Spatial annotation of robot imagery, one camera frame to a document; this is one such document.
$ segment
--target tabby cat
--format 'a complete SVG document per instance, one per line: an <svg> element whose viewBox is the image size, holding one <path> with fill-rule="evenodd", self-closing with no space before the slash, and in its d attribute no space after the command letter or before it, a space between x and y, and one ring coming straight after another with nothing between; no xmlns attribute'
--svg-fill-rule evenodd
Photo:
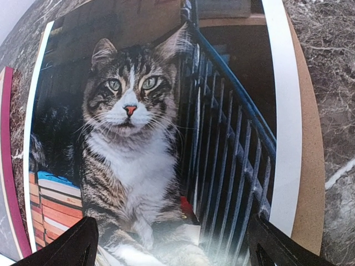
<svg viewBox="0 0 355 266"><path fill-rule="evenodd" d="M80 189L113 266L211 265L180 221L174 92L178 55L192 48L188 28L159 45L117 51L102 39L93 51L82 105ZM45 160L36 136L33 141L32 157Z"/></svg>

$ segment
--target cat's face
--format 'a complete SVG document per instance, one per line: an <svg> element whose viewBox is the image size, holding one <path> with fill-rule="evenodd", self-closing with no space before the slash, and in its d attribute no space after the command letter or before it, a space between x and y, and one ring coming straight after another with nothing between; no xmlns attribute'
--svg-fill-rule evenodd
<svg viewBox="0 0 355 266"><path fill-rule="evenodd" d="M174 59L189 46L186 25L156 47L117 52L109 40L100 40L84 94L86 122L121 136L167 127L176 115Z"/></svg>

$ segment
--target pink nose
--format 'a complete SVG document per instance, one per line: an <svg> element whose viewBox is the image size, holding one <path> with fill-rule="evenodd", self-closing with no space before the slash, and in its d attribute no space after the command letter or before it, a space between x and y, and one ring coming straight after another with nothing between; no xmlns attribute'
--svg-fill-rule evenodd
<svg viewBox="0 0 355 266"><path fill-rule="evenodd" d="M123 109L126 110L128 116L131 116L133 114L133 112L135 111L135 109L137 109L137 106L128 105L128 106L123 107Z"/></svg>

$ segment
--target white chest fur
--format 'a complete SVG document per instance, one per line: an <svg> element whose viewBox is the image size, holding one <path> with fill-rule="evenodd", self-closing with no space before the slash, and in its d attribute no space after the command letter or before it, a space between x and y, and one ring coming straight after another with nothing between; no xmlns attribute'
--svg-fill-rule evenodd
<svg viewBox="0 0 355 266"><path fill-rule="evenodd" d="M105 162L127 191L126 212L139 211L153 222L165 205L164 193L175 177L175 159L166 152L168 147L162 132L157 132L142 150L132 151L108 143L93 133L90 148L105 157Z"/></svg>

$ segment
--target blue book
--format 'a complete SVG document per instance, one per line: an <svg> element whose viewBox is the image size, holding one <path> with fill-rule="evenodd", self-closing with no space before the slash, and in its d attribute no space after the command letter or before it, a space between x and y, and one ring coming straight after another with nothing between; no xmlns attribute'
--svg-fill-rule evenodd
<svg viewBox="0 0 355 266"><path fill-rule="evenodd" d="M62 176L55 176L51 173L39 171L38 186L65 193L71 196L81 197L80 188L73 185L68 179Z"/></svg>

